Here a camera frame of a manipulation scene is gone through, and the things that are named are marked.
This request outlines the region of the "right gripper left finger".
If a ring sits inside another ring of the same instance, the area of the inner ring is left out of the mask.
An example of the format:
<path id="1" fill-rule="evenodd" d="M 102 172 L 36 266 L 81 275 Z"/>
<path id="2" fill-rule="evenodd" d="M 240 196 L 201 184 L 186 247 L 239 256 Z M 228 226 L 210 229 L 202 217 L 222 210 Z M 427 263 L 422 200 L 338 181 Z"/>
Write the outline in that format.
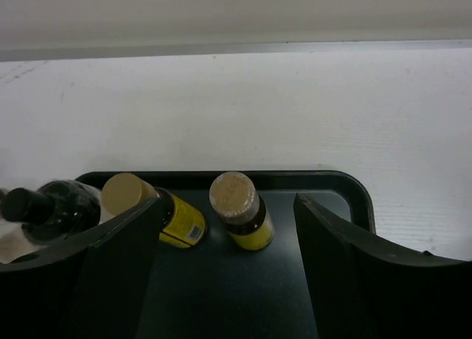
<path id="1" fill-rule="evenodd" d="M 2 338 L 134 338 L 159 226 L 149 200 L 1 266 Z"/>

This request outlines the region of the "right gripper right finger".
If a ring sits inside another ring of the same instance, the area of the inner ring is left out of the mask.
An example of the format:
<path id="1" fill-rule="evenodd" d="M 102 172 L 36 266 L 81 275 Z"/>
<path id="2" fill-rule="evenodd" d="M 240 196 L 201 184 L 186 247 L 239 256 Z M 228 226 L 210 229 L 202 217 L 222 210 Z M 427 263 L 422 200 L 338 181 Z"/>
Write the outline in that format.
<path id="1" fill-rule="evenodd" d="M 471 263 L 385 240 L 299 194 L 296 232 L 321 338 L 469 338 Z"/>

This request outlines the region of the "white powder shaker bottle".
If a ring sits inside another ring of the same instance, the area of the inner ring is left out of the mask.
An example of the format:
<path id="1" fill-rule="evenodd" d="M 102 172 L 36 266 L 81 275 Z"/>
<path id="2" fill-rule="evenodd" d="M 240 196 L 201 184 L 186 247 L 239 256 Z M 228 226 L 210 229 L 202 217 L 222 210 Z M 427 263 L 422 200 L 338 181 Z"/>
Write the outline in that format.
<path id="1" fill-rule="evenodd" d="M 112 218 L 100 190 L 74 180 L 1 189 L 1 263 L 62 242 Z"/>

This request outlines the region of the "yellow label oil bottle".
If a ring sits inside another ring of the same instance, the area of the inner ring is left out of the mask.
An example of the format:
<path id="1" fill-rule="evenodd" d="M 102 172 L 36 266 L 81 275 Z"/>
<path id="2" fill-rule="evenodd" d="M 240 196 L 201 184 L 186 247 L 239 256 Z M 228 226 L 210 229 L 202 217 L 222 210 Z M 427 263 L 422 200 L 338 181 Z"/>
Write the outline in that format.
<path id="1" fill-rule="evenodd" d="M 149 200 L 159 205 L 153 219 L 158 223 L 161 242 L 177 248 L 191 248 L 204 238 L 207 222 L 196 207 L 134 174 L 119 173 L 108 179 L 101 190 L 103 206 L 113 216 Z"/>
<path id="2" fill-rule="evenodd" d="M 209 201 L 240 248 L 258 251 L 270 244 L 274 225 L 265 201 L 247 175 L 220 174 L 209 188 Z"/>

